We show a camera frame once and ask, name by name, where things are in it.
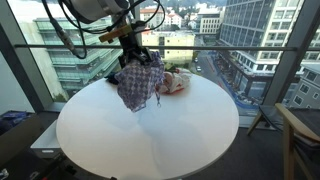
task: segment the checkered fabric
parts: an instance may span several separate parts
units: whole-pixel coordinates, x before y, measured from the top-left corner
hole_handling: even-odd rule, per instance
[[[146,107],[146,101],[155,92],[155,86],[162,83],[164,64],[160,53],[151,52],[151,55],[152,62],[147,65],[132,60],[115,75],[119,81],[118,94],[132,112]]]

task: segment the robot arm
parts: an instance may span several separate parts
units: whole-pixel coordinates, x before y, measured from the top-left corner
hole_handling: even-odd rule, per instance
[[[64,10],[63,5],[65,5],[72,13],[72,15],[76,18],[78,25],[72,23],[71,20],[69,21],[74,26],[79,28],[80,31],[80,22],[90,24],[103,17],[111,15],[113,25],[104,29],[104,31],[100,30],[100,33],[107,33],[100,36],[99,39],[101,42],[108,41],[109,43],[111,43],[114,38],[119,38],[120,44],[123,49],[123,55],[119,57],[120,65],[122,68],[132,58],[138,59],[142,64],[148,62],[148,60],[150,60],[151,58],[149,50],[146,48],[141,48],[135,36],[137,29],[141,29],[141,27],[144,27],[146,25],[146,22],[137,21],[133,23],[133,19],[130,16],[130,10],[132,10],[136,5],[140,4],[143,1],[145,0],[138,0],[134,4],[130,5],[127,0],[58,0],[62,10]],[[77,51],[75,50],[74,45],[69,38],[69,35],[65,33],[65,31],[59,26],[57,21],[50,14],[46,0],[42,0],[42,2],[48,13],[51,23],[55,27],[55,30],[62,42],[74,55],[76,55],[80,59],[84,59],[86,55],[81,58],[77,54]]]

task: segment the street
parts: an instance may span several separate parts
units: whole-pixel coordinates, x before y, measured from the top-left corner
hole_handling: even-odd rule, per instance
[[[212,63],[211,55],[208,54],[208,50],[200,51],[198,54],[198,62],[193,62],[192,65],[194,67],[200,66],[202,71],[200,72],[202,76],[210,81],[219,85],[222,89],[224,89],[231,98],[233,98],[229,88],[226,87],[225,83],[221,79],[221,74],[219,70],[216,70],[215,66]],[[255,116],[257,114],[256,109],[247,109],[240,106],[237,106],[240,116]]]

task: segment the building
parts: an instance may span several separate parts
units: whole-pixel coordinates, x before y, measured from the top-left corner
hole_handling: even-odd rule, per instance
[[[179,28],[181,28],[182,25],[182,17],[174,12],[171,12],[170,14],[166,14],[164,24],[166,26],[171,26],[173,24],[177,25]]]
[[[227,1],[221,27],[221,46],[285,46],[299,15],[303,0]],[[312,46],[319,46],[319,30]],[[234,86],[250,97],[263,97],[281,57],[276,51],[220,51],[225,67],[232,74]],[[306,54],[303,61],[319,59],[319,53]],[[304,68],[297,71],[299,81]]]
[[[65,18],[56,19],[60,26],[70,35],[76,45],[82,45],[79,30]],[[39,34],[46,45],[62,45],[53,26],[48,18],[37,18],[34,20]],[[90,25],[83,25],[83,28],[101,28],[111,24],[111,18],[98,20]],[[98,35],[84,33],[86,45],[101,44]],[[46,49],[52,63],[52,67],[58,76],[62,88],[71,97],[73,94],[84,88],[86,85],[104,77],[117,67],[118,56],[122,50],[119,49],[87,49],[86,59],[78,59],[68,49]]]
[[[216,34],[223,21],[225,8],[200,9],[198,28],[200,34]]]
[[[196,28],[197,28],[197,23],[196,23],[196,21],[189,21],[188,27],[189,27],[190,29],[196,29]]]
[[[196,32],[205,43],[214,43],[216,34],[223,22],[225,7],[211,7],[200,9],[196,19]]]
[[[191,31],[148,32],[142,34],[143,46],[194,46],[195,35]],[[160,55],[165,62],[177,64],[190,63],[193,50],[160,49]]]
[[[156,12],[156,8],[144,8],[144,9],[140,9],[140,20],[142,21],[147,21],[155,12]],[[158,26],[164,16],[164,12],[162,11],[161,8],[159,8],[158,12],[156,13],[156,15],[150,19],[150,21],[148,22],[148,26],[150,28],[156,27]],[[157,30],[163,30],[165,27],[165,23],[163,23],[159,28],[157,28]]]
[[[288,106],[297,108],[320,108],[320,64],[304,64],[304,73]]]

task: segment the white round table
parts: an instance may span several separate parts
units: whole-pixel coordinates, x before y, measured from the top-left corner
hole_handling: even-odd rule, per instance
[[[178,179],[221,157],[239,126],[230,96],[193,75],[190,86],[156,96],[133,113],[105,79],[73,96],[57,121],[63,152],[85,170],[118,180]]]

